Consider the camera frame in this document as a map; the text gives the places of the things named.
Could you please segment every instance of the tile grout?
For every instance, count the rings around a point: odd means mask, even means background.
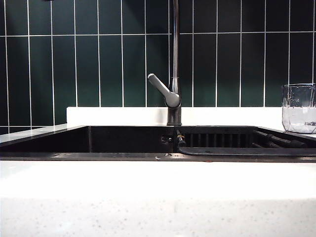
[[[53,7],[50,2],[50,31],[53,34]],[[55,125],[55,85],[54,85],[54,51],[53,51],[53,36],[51,36],[51,78],[52,78],[52,99],[53,99],[53,124]]]
[[[253,32],[188,32],[188,33],[180,33],[181,35],[211,35],[211,34],[279,34],[279,33],[292,33],[292,34],[299,34],[299,33],[315,33],[315,31],[253,31]],[[63,37],[63,36],[144,36],[145,34],[59,34],[59,35],[7,35],[7,36],[0,36],[1,37]],[[172,33],[146,33],[147,36],[167,36],[172,35]]]
[[[215,107],[218,100],[218,0],[216,0],[216,60],[215,60]]]
[[[265,0],[265,32],[267,31],[267,0]],[[267,33],[265,33],[265,51],[263,62],[263,107],[266,106],[266,55],[267,55]]]
[[[312,54],[312,83],[314,83],[314,69],[315,69],[315,0],[313,0],[313,54]]]
[[[98,79],[99,79],[99,107],[101,107],[100,15],[99,15],[99,0],[97,0],[97,20],[98,20]]]
[[[7,43],[7,30],[6,30],[6,0],[3,0],[4,9],[4,34],[5,34],[5,71],[6,71],[6,105],[7,105],[7,122],[10,126],[10,107],[9,107],[9,75],[8,75],[8,43]]]
[[[31,47],[30,47],[30,9],[27,0],[27,21],[28,21],[28,57],[29,57],[29,89],[30,89],[30,125],[32,126],[32,90],[31,90]]]
[[[122,67],[122,107],[124,107],[124,60],[123,60],[123,0],[120,0],[121,67]]]
[[[192,0],[192,107],[194,107],[194,0]]]
[[[287,62],[287,73],[288,73],[288,78],[287,78],[287,84],[290,85],[290,28],[291,26],[291,0],[289,0],[289,6],[288,6],[288,62]]]
[[[76,42],[76,0],[74,0],[74,50],[75,50],[75,85],[76,85],[76,107],[78,107],[78,78],[77,78],[77,42]]]
[[[146,0],[144,0],[144,31],[145,31],[145,107],[147,107],[147,29],[146,29]]]
[[[240,0],[239,107],[241,107],[242,0]]]
[[[168,88],[170,87],[170,1],[168,0]]]

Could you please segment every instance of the chrome faucet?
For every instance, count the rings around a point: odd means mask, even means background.
[[[173,77],[169,89],[155,76],[148,75],[148,81],[164,96],[168,106],[168,126],[181,126],[181,90],[179,82],[179,0],[173,0]]]

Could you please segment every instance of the sink basin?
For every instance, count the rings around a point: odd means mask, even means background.
[[[84,126],[4,142],[0,152],[316,157],[316,138],[254,126]]]

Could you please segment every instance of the clear glass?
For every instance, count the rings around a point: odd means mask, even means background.
[[[315,84],[283,87],[282,124],[285,131],[316,133]]]

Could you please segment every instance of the wall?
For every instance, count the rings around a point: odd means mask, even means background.
[[[164,106],[146,74],[172,76],[171,9],[0,0],[0,133],[65,123],[68,106]],[[283,84],[314,82],[313,0],[180,0],[180,12],[184,107],[278,107]]]

